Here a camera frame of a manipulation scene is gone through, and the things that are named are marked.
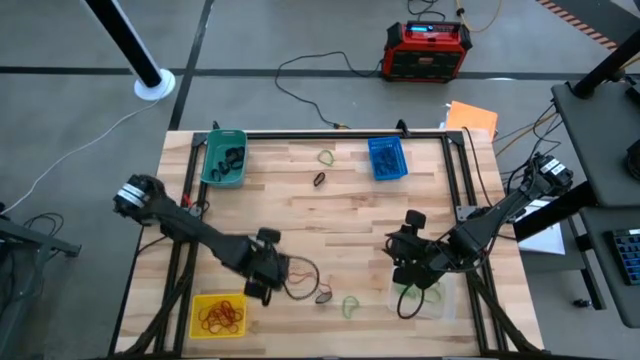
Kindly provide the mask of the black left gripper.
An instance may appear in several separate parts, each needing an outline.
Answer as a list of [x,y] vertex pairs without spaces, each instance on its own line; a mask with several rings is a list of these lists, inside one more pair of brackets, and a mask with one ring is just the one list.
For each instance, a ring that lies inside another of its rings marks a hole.
[[288,279],[291,258],[276,250],[280,239],[279,230],[260,228],[256,240],[250,240],[248,263],[241,266],[240,274],[246,278],[243,293],[259,299],[263,306],[269,305],[272,292],[282,290]]

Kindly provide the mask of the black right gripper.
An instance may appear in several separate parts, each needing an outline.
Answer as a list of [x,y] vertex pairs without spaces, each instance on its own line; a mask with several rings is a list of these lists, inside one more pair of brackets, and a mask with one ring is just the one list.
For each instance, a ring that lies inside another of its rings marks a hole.
[[408,210],[405,223],[387,238],[385,247],[392,248],[387,254],[395,266],[394,282],[427,289],[449,270],[442,243],[418,236],[418,231],[424,229],[425,225],[425,214]]

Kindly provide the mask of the red rubber band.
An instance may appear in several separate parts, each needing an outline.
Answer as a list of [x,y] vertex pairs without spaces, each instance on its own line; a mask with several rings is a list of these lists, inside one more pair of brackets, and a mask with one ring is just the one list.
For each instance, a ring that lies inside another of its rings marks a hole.
[[201,320],[201,327],[211,334],[237,333],[243,319],[241,311],[212,309]]
[[323,282],[320,278],[319,275],[317,275],[316,273],[312,273],[312,272],[304,272],[304,273],[290,273],[289,274],[289,278],[288,278],[288,282],[294,285],[298,285],[298,284],[302,284],[302,283],[309,283],[312,282],[313,284],[318,283],[318,288],[317,291],[318,292],[333,292],[331,286],[329,285],[328,282]]
[[226,315],[220,302],[202,309],[199,313],[199,319],[201,328],[210,334],[219,333],[226,325]]
[[236,322],[244,319],[244,313],[241,309],[234,308],[233,305],[227,300],[221,301],[220,303],[222,304],[224,313],[226,315],[225,326],[235,324]]

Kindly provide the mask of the clear plastic container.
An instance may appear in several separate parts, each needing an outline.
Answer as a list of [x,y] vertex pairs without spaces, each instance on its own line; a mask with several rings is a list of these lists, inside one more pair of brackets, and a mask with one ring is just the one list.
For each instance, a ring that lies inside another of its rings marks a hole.
[[398,308],[398,302],[401,302],[399,308],[403,316],[411,315],[415,309],[420,306],[420,310],[416,314],[418,318],[453,321],[456,318],[457,309],[456,277],[453,274],[445,274],[436,283],[440,283],[441,285],[443,298],[439,303],[430,304],[422,300],[411,300],[406,297],[400,299],[398,288],[406,285],[391,281],[389,285],[388,308],[395,312]]

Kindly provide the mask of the yellow plastic basket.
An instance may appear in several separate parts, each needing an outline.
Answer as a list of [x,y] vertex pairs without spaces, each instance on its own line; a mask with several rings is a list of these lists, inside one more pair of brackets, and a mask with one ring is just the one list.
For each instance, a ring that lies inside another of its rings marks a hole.
[[[210,334],[208,331],[201,328],[201,321],[199,319],[199,313],[202,309],[207,308],[217,302],[227,300],[234,308],[241,309],[244,313],[244,319],[239,323],[239,331],[237,333],[219,333]],[[189,338],[190,339],[222,339],[222,338],[237,338],[243,337],[246,334],[247,321],[247,299],[243,294],[209,294],[209,295],[196,295],[192,299],[191,303],[191,316],[189,325]]]

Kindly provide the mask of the blue plastic basket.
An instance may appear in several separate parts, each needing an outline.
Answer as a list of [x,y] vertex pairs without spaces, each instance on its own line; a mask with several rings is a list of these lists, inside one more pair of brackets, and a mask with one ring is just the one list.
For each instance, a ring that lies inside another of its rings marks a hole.
[[[402,167],[402,170],[396,176],[379,177],[376,174],[376,159],[381,158],[381,150],[384,147],[389,147],[389,146],[394,146],[397,148],[398,155],[400,157],[400,166]],[[406,164],[402,143],[398,136],[370,138],[368,140],[368,150],[369,150],[369,157],[370,157],[370,162],[373,170],[374,179],[376,181],[396,180],[408,174],[408,168]]]

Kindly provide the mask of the teal plastic basket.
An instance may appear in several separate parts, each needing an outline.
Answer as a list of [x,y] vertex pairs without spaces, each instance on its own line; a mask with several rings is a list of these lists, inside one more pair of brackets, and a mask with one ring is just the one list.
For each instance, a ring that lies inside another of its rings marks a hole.
[[[214,182],[211,170],[218,168],[219,162],[226,160],[225,152],[229,148],[244,146],[246,157],[241,170],[232,170],[221,182]],[[216,188],[239,188],[244,184],[246,162],[248,158],[247,134],[242,130],[212,130],[207,136],[207,149],[201,181]]]

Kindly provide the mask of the orange paper sheet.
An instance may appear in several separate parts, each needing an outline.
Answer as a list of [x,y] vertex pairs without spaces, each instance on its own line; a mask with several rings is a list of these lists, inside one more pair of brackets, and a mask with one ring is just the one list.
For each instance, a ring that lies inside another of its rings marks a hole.
[[444,127],[447,129],[483,129],[488,133],[489,139],[494,140],[497,132],[498,114],[473,105],[459,101],[452,101],[448,105],[447,118]]

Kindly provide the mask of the white paper sheet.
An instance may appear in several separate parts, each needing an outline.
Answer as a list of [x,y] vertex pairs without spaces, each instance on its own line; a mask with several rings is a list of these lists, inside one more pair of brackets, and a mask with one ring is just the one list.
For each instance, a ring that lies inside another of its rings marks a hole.
[[[524,213],[515,218],[516,221],[538,211],[548,204],[546,200],[534,200],[524,208]],[[518,246],[520,250],[546,253],[552,255],[565,255],[565,245],[562,237],[561,226],[556,223],[545,230],[532,235],[526,239],[519,240]]]

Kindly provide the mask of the black slanted beam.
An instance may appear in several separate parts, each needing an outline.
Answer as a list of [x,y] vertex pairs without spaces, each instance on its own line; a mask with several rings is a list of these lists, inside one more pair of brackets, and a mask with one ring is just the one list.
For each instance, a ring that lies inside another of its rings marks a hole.
[[583,207],[596,204],[597,199],[592,187],[588,181],[585,181],[549,204],[518,220],[514,224],[516,238],[519,241],[527,239],[563,221]]

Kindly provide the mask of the red black power station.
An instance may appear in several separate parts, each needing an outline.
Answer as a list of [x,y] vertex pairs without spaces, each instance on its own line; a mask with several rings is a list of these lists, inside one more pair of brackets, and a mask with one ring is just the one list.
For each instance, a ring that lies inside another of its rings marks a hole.
[[448,83],[472,48],[460,22],[396,22],[386,34],[381,76],[387,81]]

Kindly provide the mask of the white round pole base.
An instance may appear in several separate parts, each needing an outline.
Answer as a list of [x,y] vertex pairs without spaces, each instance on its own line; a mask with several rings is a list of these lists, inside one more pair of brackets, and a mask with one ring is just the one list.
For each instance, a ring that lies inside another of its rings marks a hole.
[[141,80],[134,83],[134,93],[137,97],[145,101],[158,101],[171,94],[176,85],[174,74],[167,70],[159,71],[161,82],[155,87],[147,87]]

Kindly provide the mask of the black keyboard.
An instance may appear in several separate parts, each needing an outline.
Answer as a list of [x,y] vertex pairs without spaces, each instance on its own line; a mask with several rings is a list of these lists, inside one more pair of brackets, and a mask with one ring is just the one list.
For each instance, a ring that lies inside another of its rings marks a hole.
[[627,286],[640,286],[640,229],[609,233],[612,253]]

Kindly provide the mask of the black floor pole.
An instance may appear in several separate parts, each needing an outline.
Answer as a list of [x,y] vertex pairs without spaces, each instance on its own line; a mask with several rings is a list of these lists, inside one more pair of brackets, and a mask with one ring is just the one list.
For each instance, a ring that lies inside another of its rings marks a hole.
[[154,88],[162,81],[160,69],[142,42],[118,0],[82,0],[128,61],[138,79]]

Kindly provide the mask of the black desk pole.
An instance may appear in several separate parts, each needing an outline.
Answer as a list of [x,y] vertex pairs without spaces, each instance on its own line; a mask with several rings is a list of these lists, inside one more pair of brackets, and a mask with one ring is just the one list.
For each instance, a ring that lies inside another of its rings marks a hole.
[[571,92],[581,99],[590,97],[596,87],[619,72],[624,65],[630,64],[631,59],[639,53],[640,28],[579,82],[571,85]]

